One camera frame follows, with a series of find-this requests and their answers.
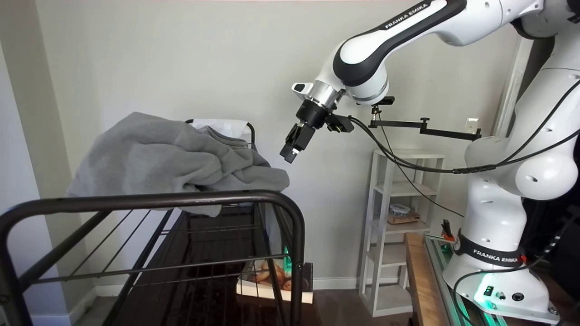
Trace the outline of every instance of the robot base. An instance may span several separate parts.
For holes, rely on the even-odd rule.
[[[483,269],[482,265],[487,265],[486,269],[490,266],[467,255],[453,255],[443,278],[453,289],[460,277]],[[505,267],[495,266],[495,269],[502,268]],[[551,325],[560,320],[546,285],[530,270],[471,276],[459,283],[457,293],[489,314]]]

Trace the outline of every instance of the box on shelf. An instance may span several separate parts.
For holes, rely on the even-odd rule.
[[[418,222],[421,219],[421,215],[413,210],[411,210],[405,216],[395,216],[391,213],[387,216],[387,222],[390,224],[401,224],[401,223],[413,223]]]

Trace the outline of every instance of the power switch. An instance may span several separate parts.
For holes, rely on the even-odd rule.
[[[483,292],[483,295],[491,296],[492,292],[494,291],[494,287],[487,287]]]

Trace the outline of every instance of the white cloth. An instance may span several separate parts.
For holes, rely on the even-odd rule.
[[[190,125],[195,128],[210,126],[213,130],[226,137],[244,138],[243,135],[250,135],[252,131],[248,127],[248,121],[232,119],[193,119]]]

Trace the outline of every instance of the wooden table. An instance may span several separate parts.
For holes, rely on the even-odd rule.
[[[413,303],[413,322],[415,325],[447,326],[449,321],[443,306],[443,299],[431,261],[423,243],[423,235],[417,233],[405,234],[405,246],[407,247],[407,268],[409,271],[409,292]],[[547,274],[536,273],[544,281],[550,292],[550,300],[562,314],[567,325],[580,325],[580,313],[570,312],[574,301],[566,292],[552,280]],[[539,323],[505,318],[509,326],[542,325]]]

